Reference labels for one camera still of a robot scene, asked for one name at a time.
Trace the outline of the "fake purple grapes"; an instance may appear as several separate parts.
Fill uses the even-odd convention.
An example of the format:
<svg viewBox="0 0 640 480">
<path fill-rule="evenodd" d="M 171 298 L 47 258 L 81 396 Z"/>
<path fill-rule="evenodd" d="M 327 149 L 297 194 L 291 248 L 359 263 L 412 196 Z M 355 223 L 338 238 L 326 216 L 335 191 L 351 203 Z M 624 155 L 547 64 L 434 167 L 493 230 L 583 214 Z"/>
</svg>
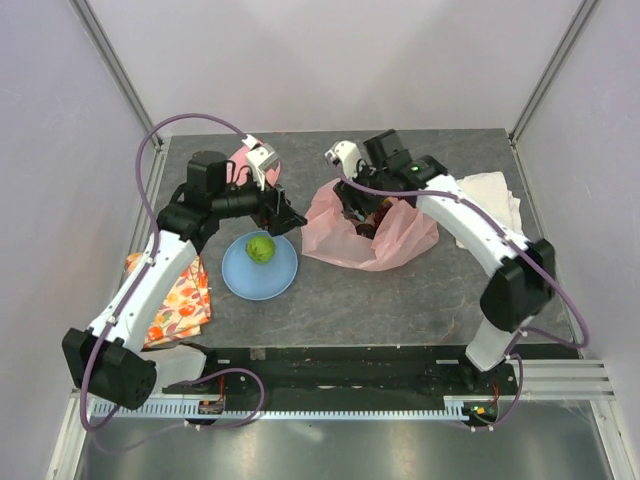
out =
<svg viewBox="0 0 640 480">
<path fill-rule="evenodd" d="M 356 233 L 361 237 L 373 240 L 378 228 L 392 206 L 393 202 L 390 198 L 387 198 L 382 201 L 378 208 L 365 219 L 360 220 L 352 218 L 351 222 L 355 227 Z"/>
</svg>

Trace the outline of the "fake green custard apple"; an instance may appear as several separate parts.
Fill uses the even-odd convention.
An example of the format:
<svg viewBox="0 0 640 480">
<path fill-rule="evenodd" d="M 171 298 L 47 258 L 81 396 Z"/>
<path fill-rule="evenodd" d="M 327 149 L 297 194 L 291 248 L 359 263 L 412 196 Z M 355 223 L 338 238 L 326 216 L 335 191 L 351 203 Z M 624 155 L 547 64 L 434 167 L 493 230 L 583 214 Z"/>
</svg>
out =
<svg viewBox="0 0 640 480">
<path fill-rule="evenodd" d="M 245 247 L 249 259 L 259 265 L 269 263 L 275 256 L 276 249 L 275 241 L 268 235 L 252 236 Z"/>
</svg>

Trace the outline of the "pink plastic bag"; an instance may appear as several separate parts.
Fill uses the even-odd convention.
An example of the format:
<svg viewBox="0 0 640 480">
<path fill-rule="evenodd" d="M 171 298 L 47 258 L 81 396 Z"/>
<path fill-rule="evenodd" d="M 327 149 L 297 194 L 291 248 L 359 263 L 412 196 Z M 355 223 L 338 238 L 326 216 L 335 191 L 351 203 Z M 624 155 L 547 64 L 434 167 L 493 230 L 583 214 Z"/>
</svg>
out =
<svg viewBox="0 0 640 480">
<path fill-rule="evenodd" d="M 369 272 L 405 265 L 436 245 L 435 220 L 404 200 L 393 200 L 373 238 L 356 233 L 356 224 L 343 214 L 334 192 L 337 180 L 320 187 L 314 195 L 301 228 L 301 253 L 338 267 Z"/>
</svg>

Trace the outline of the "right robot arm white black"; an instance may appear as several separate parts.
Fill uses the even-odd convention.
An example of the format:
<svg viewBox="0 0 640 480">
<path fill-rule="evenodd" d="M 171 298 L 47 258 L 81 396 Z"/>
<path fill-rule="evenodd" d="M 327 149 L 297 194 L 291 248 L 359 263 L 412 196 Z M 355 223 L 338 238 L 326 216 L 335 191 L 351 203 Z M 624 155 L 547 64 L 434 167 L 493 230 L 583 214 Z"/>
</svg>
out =
<svg viewBox="0 0 640 480">
<path fill-rule="evenodd" d="M 407 201 L 460 241 L 489 278 L 479 301 L 484 319 L 465 350 L 458 381 L 467 392 L 483 392 L 517 333 L 553 299 L 555 250 L 530 241 L 496 220 L 430 155 L 413 156 L 395 130 L 362 146 L 342 140 L 325 154 L 339 182 L 334 191 L 344 212 L 363 220 L 383 200 Z"/>
</svg>

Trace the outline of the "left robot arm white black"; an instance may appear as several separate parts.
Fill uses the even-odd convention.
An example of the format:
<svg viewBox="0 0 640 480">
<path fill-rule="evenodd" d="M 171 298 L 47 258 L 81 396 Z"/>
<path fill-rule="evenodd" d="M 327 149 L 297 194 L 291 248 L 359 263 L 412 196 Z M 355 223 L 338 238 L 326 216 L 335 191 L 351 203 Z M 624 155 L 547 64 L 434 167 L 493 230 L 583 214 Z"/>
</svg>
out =
<svg viewBox="0 0 640 480">
<path fill-rule="evenodd" d="M 147 332 L 171 287 L 221 221 L 250 217 L 271 236 L 305 225 L 284 189 L 267 181 L 267 171 L 277 162 L 268 144 L 250 149 L 247 178 L 237 186 L 228 176 L 229 161 L 223 154 L 202 151 L 191 157 L 185 182 L 152 214 L 153 233 L 134 271 L 86 329 L 71 328 L 62 340 L 82 398 L 93 395 L 135 410 L 173 384 L 187 383 L 198 393 L 216 388 L 220 371 L 203 350 L 178 345 L 147 352 Z"/>
</svg>

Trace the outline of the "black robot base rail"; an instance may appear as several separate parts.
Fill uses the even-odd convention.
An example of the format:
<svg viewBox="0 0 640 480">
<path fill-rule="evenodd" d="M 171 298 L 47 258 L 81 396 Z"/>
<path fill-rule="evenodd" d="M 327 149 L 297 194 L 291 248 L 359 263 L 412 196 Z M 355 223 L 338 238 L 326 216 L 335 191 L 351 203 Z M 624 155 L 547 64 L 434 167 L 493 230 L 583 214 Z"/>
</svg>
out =
<svg viewBox="0 0 640 480">
<path fill-rule="evenodd" d="M 504 398 L 518 390 L 518 374 L 500 361 L 478 373 L 462 346 L 198 347 L 205 375 L 225 368 L 256 373 L 270 391 L 364 387 L 416 391 L 430 397 Z"/>
</svg>

